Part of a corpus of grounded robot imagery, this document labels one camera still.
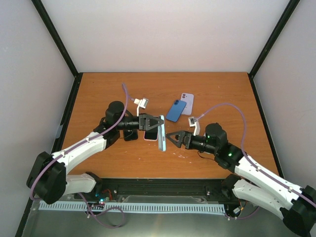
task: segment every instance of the brown tabletop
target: brown tabletop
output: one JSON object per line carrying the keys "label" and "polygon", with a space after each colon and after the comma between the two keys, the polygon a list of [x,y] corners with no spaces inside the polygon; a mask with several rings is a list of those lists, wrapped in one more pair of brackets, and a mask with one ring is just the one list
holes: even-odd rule
{"label": "brown tabletop", "polygon": [[[105,116],[108,104],[115,100],[125,103],[121,83],[125,82],[131,97],[146,97],[149,103],[143,113],[166,115],[172,103],[182,93],[194,94],[192,116],[198,117],[211,106],[223,102],[237,105],[247,120],[245,150],[260,164],[277,174],[277,167],[269,146],[247,73],[84,73],[79,87],[63,148],[87,136]],[[136,114],[137,105],[131,100],[128,110]],[[218,122],[227,132],[229,142],[240,146],[243,124],[237,110],[219,107],[200,120],[201,132],[209,123]],[[165,121],[166,133],[193,131],[188,116],[180,116],[174,123]],[[158,141],[139,138],[125,142],[119,139],[111,147],[97,153],[71,174],[91,171],[102,178],[226,178],[230,172],[209,159],[202,159],[196,150],[175,147],[167,141],[166,152],[158,149]]]}

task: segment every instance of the white wall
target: white wall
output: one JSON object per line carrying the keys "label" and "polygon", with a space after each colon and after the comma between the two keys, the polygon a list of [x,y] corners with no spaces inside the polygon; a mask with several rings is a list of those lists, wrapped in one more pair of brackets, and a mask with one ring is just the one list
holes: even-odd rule
{"label": "white wall", "polygon": [[287,3],[43,0],[80,72],[249,72]]}
{"label": "white wall", "polygon": [[0,232],[15,235],[36,156],[50,152],[73,77],[32,2],[0,8]]}
{"label": "white wall", "polygon": [[255,77],[287,179],[316,188],[316,1],[301,1]]}

